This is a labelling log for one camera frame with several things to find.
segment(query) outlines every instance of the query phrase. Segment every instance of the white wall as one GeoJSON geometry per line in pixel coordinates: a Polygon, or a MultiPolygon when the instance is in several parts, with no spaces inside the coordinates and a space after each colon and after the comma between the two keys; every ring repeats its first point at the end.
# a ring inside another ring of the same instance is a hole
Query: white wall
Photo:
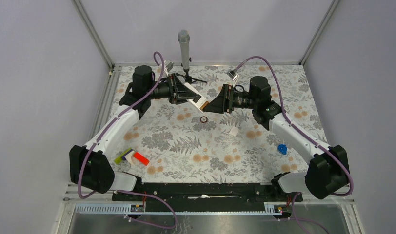
{"type": "Polygon", "coordinates": [[[0,0],[0,234],[47,234],[108,69],[70,0],[0,0]]]}
{"type": "Polygon", "coordinates": [[[341,1],[305,70],[366,234],[396,233],[396,0],[341,1]]]}
{"type": "Polygon", "coordinates": [[[180,29],[195,62],[249,56],[300,61],[332,0],[82,0],[116,63],[180,61],[180,29]]]}

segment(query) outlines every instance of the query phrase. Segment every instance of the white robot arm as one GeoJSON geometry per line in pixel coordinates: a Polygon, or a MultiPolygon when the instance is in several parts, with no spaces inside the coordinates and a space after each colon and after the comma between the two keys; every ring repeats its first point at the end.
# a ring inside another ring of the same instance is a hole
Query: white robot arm
{"type": "Polygon", "coordinates": [[[82,158],[88,152],[87,147],[95,143],[90,155],[90,163],[85,166],[82,185],[100,193],[105,193],[110,189],[133,190],[137,178],[127,173],[114,172],[106,156],[113,153],[127,129],[142,118],[152,99],[168,98],[171,104],[189,101],[204,112],[230,113],[234,108],[252,109],[257,123],[283,138],[309,165],[307,172],[283,173],[275,176],[272,185],[279,190],[279,193],[310,192],[315,197],[323,199],[348,183],[348,178],[341,167],[322,149],[331,152],[348,170],[346,151],[341,146],[331,147],[318,140],[292,120],[290,126],[281,112],[281,107],[271,100],[270,85],[265,77],[251,78],[249,92],[244,90],[239,92],[235,87],[225,84],[220,94],[213,101],[208,102],[188,83],[182,83],[179,80],[179,74],[167,74],[167,79],[160,82],[145,101],[121,114],[151,89],[154,84],[151,74],[152,69],[149,66],[136,67],[133,83],[129,85],[125,96],[119,102],[120,107],[117,113],[85,146],[72,148],[70,151],[72,182],[78,181],[82,158]],[[317,145],[311,143],[306,137],[314,139],[317,145]]]}

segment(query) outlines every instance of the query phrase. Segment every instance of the black bracket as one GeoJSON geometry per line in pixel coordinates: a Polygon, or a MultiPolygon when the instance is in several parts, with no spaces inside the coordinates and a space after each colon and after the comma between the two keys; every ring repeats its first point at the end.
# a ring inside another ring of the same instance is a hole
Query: black bracket
{"type": "MultiPolygon", "coordinates": [[[[337,145],[329,147],[329,151],[349,171],[346,150],[337,145]]],[[[321,155],[314,155],[314,158],[310,160],[305,182],[307,188],[315,197],[324,199],[345,186],[349,180],[341,167],[326,153],[322,153],[321,155]]]]}
{"type": "MultiPolygon", "coordinates": [[[[80,169],[87,152],[86,147],[77,145],[69,152],[70,180],[75,184],[78,183],[80,169]]],[[[112,186],[114,179],[115,173],[103,152],[92,152],[84,168],[81,185],[104,194],[112,186]]]]}

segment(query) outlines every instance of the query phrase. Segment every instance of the orange flower pattern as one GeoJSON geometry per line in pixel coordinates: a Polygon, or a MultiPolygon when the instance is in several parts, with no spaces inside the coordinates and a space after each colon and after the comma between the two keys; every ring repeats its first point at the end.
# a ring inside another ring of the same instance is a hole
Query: orange flower pattern
{"type": "MultiPolygon", "coordinates": [[[[125,94],[125,87],[132,82],[134,68],[122,68],[110,117],[125,94]]],[[[231,68],[191,66],[193,77],[207,81],[193,86],[211,101],[222,85],[230,82],[225,73],[231,68]]],[[[302,66],[273,66],[273,69],[288,115],[315,137],[326,141],[302,66]]],[[[173,72],[182,72],[182,67],[174,66],[173,72]]],[[[240,76],[239,84],[247,91],[249,78],[267,77],[273,100],[279,101],[267,66],[246,65],[240,69],[240,76]]],[[[205,113],[208,117],[205,124],[199,121],[201,116],[203,114],[189,103],[172,105],[166,99],[151,101],[150,110],[126,130],[113,155],[108,155],[112,168],[140,176],[145,182],[190,183],[269,182],[282,172],[307,170],[307,164],[291,145],[287,145],[287,155],[278,153],[277,146],[286,142],[257,124],[251,110],[235,108],[231,114],[223,115],[205,113]],[[236,136],[229,134],[232,126],[239,128],[236,136]],[[113,160],[128,148],[149,159],[149,165],[133,157],[116,165],[113,160]]]]}

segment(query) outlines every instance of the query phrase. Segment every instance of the table surface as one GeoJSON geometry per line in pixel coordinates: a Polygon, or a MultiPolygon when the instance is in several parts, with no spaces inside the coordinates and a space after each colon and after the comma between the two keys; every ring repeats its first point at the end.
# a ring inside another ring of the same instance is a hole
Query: table surface
{"type": "MultiPolygon", "coordinates": [[[[123,67],[119,78],[112,115],[132,80],[135,67],[123,67]]],[[[231,82],[226,72],[233,66],[191,66],[190,75],[208,83],[193,86],[209,101],[231,82]]],[[[152,67],[159,74],[158,67],[152,67]]],[[[284,107],[293,119],[317,138],[326,141],[312,93],[301,65],[273,66],[278,78],[284,107]]],[[[174,66],[172,71],[182,72],[174,66]]],[[[273,100],[279,103],[277,86],[267,66],[244,66],[239,70],[238,84],[248,90],[253,76],[265,76],[272,87],[273,100]]],[[[251,110],[235,109],[233,113],[201,113],[190,103],[172,105],[168,99],[153,100],[151,107],[122,138],[113,155],[108,156],[116,171],[142,177],[143,182],[270,182],[282,172],[307,170],[302,157],[289,145],[286,155],[277,147],[283,139],[258,125],[251,110]],[[201,123],[201,116],[208,122],[201,123]],[[229,134],[236,126],[236,136],[229,134]],[[113,160],[133,148],[150,160],[148,166],[134,158],[119,165],[113,160]]]]}

